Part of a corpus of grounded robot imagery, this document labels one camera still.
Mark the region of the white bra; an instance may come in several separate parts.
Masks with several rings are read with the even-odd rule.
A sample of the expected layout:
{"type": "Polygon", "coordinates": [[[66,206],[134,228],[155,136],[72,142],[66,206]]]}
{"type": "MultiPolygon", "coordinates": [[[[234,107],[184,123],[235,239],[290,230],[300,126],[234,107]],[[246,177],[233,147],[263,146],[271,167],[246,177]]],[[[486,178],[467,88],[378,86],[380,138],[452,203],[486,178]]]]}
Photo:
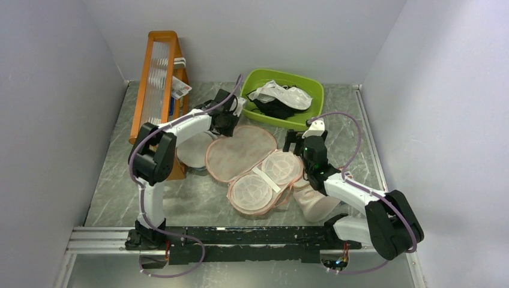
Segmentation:
{"type": "Polygon", "coordinates": [[[248,92],[251,101],[270,103],[275,100],[295,110],[307,110],[312,105],[312,97],[296,86],[280,86],[275,80],[270,80],[253,92],[248,92]]]}

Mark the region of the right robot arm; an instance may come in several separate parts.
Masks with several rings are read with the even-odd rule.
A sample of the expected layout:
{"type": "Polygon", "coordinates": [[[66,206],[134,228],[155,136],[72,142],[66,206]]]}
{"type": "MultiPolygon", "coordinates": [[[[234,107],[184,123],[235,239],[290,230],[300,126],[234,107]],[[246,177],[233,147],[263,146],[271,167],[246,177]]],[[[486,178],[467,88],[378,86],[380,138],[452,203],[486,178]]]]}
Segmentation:
{"type": "Polygon", "coordinates": [[[294,154],[303,162],[306,188],[345,202],[364,215],[363,219],[347,215],[330,219],[331,228],[324,232],[327,246],[339,248],[346,241],[366,243],[385,260],[416,251],[424,231],[406,196],[399,190],[383,192],[347,177],[328,162],[326,138],[326,131],[308,136],[290,129],[283,150],[288,152],[291,144],[295,145],[294,154]]]}

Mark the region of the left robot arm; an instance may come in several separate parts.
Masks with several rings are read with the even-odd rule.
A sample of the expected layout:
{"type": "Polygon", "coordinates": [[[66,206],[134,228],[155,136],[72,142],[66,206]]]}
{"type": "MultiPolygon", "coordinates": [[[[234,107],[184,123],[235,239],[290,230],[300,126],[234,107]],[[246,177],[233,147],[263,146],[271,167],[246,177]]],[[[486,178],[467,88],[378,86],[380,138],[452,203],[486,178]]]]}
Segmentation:
{"type": "Polygon", "coordinates": [[[231,137],[246,104],[246,99],[221,89],[215,99],[177,119],[141,126],[128,157],[130,176],[139,189],[139,215],[128,247],[145,244],[156,250],[164,246],[163,182],[172,172],[177,147],[201,133],[231,137]]]}

